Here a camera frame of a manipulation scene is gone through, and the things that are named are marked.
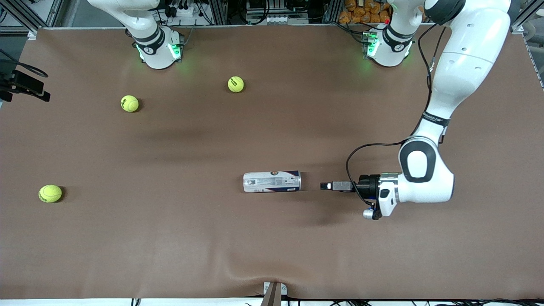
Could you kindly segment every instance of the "brown tabletop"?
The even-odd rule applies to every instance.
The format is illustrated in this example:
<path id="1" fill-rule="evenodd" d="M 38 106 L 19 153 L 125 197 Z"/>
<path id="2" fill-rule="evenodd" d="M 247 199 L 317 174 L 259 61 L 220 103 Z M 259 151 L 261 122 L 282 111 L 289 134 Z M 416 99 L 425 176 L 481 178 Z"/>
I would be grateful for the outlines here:
<path id="1" fill-rule="evenodd" d="M 416 48 L 382 68 L 333 26 L 197 29 L 157 71 L 122 30 L 41 30 L 22 61 L 52 98 L 0 109 L 1 298 L 250 296 L 270 280 L 297 298 L 542 297 L 544 94 L 521 36 L 440 147 L 453 199 L 379 221 L 319 183 L 346 179 L 354 147 L 412 131 Z M 353 173 L 398 171 L 397 153 L 363 150 Z M 304 191 L 243 192 L 244 173 L 272 170 L 304 172 Z M 60 203 L 39 200 L 46 184 Z"/>

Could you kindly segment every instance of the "table surface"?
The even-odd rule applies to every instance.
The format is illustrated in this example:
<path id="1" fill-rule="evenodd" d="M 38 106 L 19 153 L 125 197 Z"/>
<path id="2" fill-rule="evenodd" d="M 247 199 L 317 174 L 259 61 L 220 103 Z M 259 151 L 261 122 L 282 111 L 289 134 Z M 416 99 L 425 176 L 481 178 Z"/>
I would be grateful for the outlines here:
<path id="1" fill-rule="evenodd" d="M 1 298 L 251 296 L 270 280 L 297 298 L 541 297 L 544 94 L 521 36 L 440 147 L 453 199 L 377 222 L 319 183 L 346 179 L 354 147 L 411 132 L 417 49 L 383 68 L 333 26 L 197 29 L 182 63 L 151 70 L 130 44 L 122 30 L 26 44 L 52 99 L 0 110 Z M 397 153 L 369 148 L 352 171 L 398 171 Z M 244 173 L 272 170 L 302 171 L 303 191 L 243 192 Z M 38 199 L 46 184 L 61 202 Z"/>

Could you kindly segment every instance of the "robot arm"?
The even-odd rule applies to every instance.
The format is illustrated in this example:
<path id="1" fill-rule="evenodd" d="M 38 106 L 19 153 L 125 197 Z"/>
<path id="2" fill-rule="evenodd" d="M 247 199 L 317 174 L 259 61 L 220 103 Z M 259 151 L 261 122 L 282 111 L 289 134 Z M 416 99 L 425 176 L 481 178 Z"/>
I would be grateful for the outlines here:
<path id="1" fill-rule="evenodd" d="M 376 203 L 365 218 L 389 216 L 401 202 L 448 201 L 454 175 L 442 161 L 438 143 L 456 107 L 481 85 L 504 44 L 510 28 L 509 0 L 427 0 L 425 12 L 452 29 L 442 53 L 429 105 L 412 135 L 399 151 L 401 173 L 362 175 L 355 187 Z M 353 185 L 333 182 L 322 189 L 352 192 Z"/>
<path id="2" fill-rule="evenodd" d="M 153 69 L 163 69 L 181 59 L 180 34 L 160 27 L 150 9 L 160 0 L 88 0 L 89 3 L 119 20 L 136 41 L 140 58 Z"/>

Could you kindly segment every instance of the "tennis ball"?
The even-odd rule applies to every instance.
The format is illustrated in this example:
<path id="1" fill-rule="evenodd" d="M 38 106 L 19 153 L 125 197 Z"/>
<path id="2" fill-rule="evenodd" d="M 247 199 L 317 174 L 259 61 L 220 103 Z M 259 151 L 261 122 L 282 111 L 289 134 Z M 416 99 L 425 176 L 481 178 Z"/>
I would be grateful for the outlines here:
<path id="1" fill-rule="evenodd" d="M 45 203 L 53 203 L 60 199 L 60 196 L 63 195 L 62 190 L 59 186 L 56 185 L 45 185 L 38 192 L 38 197 L 40 200 Z"/>
<path id="2" fill-rule="evenodd" d="M 138 99 L 136 99 L 134 96 L 128 95 L 121 99 L 121 107 L 129 113 L 137 110 L 139 106 L 140 104 L 138 103 Z"/>
<path id="3" fill-rule="evenodd" d="M 242 91 L 242 89 L 244 89 L 244 80 L 242 80 L 240 77 L 231 77 L 228 79 L 228 88 L 233 93 L 239 93 Z"/>

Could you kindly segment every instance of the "black button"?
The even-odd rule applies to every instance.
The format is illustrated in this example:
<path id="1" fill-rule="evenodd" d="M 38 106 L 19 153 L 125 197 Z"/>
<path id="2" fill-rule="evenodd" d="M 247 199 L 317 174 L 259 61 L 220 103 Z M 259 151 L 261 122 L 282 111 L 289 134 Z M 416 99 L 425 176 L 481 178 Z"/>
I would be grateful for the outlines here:
<path id="1" fill-rule="evenodd" d="M 383 189 L 382 191 L 380 191 L 380 198 L 387 198 L 388 195 L 389 189 Z"/>

